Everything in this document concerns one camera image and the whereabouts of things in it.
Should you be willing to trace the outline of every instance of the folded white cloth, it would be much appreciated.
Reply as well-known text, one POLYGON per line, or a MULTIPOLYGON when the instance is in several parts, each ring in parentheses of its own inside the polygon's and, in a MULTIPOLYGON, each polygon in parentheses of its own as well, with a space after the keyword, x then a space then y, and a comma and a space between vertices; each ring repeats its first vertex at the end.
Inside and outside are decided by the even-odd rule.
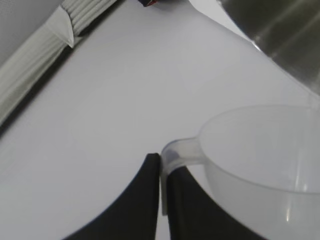
POLYGON ((65 0, 0 68, 0 125, 62 51, 117 0, 65 0))

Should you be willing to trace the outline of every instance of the stainless steel pot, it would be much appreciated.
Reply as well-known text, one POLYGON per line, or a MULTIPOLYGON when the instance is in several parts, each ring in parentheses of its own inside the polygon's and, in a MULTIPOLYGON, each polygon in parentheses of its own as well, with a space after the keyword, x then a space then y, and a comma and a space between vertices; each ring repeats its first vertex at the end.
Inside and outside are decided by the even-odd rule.
POLYGON ((320 0, 218 0, 253 44, 320 96, 320 0))

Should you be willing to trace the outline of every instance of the red object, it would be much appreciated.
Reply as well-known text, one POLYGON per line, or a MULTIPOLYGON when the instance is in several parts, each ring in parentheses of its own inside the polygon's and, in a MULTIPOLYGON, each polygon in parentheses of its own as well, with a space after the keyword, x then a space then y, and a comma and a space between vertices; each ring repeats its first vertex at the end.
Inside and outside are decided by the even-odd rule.
POLYGON ((151 0, 146 6, 149 7, 153 4, 155 4, 157 1, 156 0, 151 0))

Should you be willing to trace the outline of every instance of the white table surface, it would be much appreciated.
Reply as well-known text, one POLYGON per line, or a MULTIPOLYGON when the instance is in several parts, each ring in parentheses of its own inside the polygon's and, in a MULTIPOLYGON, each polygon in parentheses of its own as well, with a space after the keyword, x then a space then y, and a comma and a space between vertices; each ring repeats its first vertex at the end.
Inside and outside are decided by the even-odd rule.
MULTIPOLYGON (((221 112, 306 99, 189 1, 127 0, 0 139, 0 239, 61 239, 107 208, 147 153, 221 112)), ((192 172, 206 187, 201 167, 192 172)), ((169 239, 162 216, 157 239, 169 239)))

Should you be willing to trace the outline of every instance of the jug handle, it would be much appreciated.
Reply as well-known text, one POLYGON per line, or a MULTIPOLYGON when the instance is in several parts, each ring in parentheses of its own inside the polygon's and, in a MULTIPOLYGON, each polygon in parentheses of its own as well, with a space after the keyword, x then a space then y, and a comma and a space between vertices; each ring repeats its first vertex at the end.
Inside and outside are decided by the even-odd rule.
POLYGON ((167 178, 176 169, 188 165, 205 165, 208 158, 203 153, 197 137, 174 140, 161 152, 161 202, 162 215, 167 211, 167 178))

